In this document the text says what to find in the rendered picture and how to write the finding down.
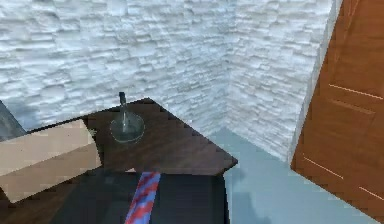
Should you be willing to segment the dark brown wooden table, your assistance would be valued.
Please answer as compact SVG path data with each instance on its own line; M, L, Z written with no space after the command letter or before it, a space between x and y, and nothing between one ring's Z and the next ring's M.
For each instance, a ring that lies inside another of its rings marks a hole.
M118 143L109 125L118 109L83 115L104 170L160 171L166 174L222 175L237 159L205 138L150 98L134 101L128 109L145 123L143 137L136 143ZM0 224L49 224L65 199L80 186L85 173L20 202L12 204L0 190Z

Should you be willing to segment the clear glass vase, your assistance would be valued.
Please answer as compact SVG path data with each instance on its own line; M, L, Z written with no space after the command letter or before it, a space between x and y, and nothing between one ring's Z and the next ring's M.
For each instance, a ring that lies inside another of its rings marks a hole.
M110 132L119 143L135 143L144 134L144 120L138 114L129 111L124 92L119 93L119 101L119 112L110 123Z

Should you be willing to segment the red and blue striped cloth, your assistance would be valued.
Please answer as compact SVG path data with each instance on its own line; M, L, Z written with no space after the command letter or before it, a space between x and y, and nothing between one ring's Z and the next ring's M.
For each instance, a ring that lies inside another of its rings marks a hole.
M160 178L158 172L141 174L124 224L149 224Z

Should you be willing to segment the beige cardboard box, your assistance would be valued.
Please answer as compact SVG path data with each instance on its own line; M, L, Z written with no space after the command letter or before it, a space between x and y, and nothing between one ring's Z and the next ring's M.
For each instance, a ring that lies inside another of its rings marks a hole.
M0 188L18 202L101 165L79 119L0 143Z

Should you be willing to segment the brown wooden room door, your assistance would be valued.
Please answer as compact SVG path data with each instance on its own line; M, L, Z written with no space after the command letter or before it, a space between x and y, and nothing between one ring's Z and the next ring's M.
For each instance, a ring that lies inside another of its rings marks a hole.
M343 0L295 172L384 224L384 0Z

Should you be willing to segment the dark grey slanted object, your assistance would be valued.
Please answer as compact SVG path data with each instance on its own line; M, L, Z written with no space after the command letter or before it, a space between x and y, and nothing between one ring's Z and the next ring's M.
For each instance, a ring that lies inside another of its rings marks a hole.
M26 131L0 100L0 142L17 138L25 134Z

